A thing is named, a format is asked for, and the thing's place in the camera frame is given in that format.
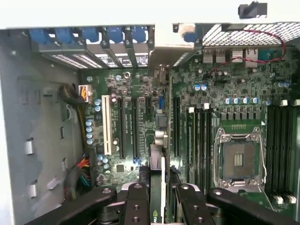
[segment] screw hole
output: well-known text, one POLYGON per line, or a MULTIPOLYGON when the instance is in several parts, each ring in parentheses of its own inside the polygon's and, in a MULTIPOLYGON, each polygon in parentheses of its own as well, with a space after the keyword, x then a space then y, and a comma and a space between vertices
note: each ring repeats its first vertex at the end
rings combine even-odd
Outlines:
POLYGON ((140 221, 140 219, 139 219, 139 217, 133 217, 132 221, 135 222, 135 223, 137 223, 137 222, 140 221))

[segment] motherboard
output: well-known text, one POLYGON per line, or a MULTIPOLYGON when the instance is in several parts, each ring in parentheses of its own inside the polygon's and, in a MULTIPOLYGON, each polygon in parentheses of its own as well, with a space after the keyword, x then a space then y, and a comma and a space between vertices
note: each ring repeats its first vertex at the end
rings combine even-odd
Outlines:
POLYGON ((160 117, 160 123, 170 129, 166 176, 169 169, 204 193, 227 188, 293 217, 298 64, 289 52, 283 61, 252 67, 196 55, 170 71, 167 85, 146 68, 82 70, 90 89, 86 135, 97 154, 96 186, 120 191, 139 180, 163 112, 168 121, 160 117))

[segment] red cable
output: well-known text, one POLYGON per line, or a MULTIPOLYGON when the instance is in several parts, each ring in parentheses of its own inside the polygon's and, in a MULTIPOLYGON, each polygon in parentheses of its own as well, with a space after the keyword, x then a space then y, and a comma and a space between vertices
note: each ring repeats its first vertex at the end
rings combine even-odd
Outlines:
POLYGON ((256 63, 268 63, 268 62, 275 62, 275 61, 280 61, 282 60, 282 58, 284 57, 285 53, 286 53, 286 49, 285 49, 285 43, 284 41, 277 36, 276 34, 271 34, 269 32, 266 31, 260 31, 260 30, 244 30, 245 32, 251 32, 251 33, 256 33, 256 34, 267 34, 269 36, 275 37, 276 39, 278 39, 281 42, 281 46, 282 46, 282 56, 280 58, 276 58, 276 59, 272 59, 272 60, 250 60, 247 58, 242 58, 242 57, 236 57, 236 58, 231 58, 229 61, 221 63, 218 67, 213 68, 213 70, 211 71, 211 73, 215 70, 217 70, 218 68, 220 68, 221 66, 224 66, 230 62, 232 62, 233 60, 243 60, 243 61, 248 61, 248 62, 256 62, 256 63))

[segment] white pci slot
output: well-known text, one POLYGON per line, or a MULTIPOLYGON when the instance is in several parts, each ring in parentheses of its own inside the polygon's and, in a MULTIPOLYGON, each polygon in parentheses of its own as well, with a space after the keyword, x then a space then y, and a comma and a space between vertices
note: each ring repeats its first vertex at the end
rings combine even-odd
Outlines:
POLYGON ((112 154, 112 115, 110 106, 110 96, 102 96, 102 117, 103 117, 103 138, 104 154, 112 154))

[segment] cpu socket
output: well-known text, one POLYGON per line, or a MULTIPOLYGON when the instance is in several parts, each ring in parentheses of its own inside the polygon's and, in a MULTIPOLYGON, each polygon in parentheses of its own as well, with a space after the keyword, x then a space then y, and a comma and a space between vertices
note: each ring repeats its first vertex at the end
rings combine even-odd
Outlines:
POLYGON ((266 178, 263 137, 259 127, 249 134, 226 134, 220 127, 214 142, 214 183, 232 192, 261 192, 266 178))

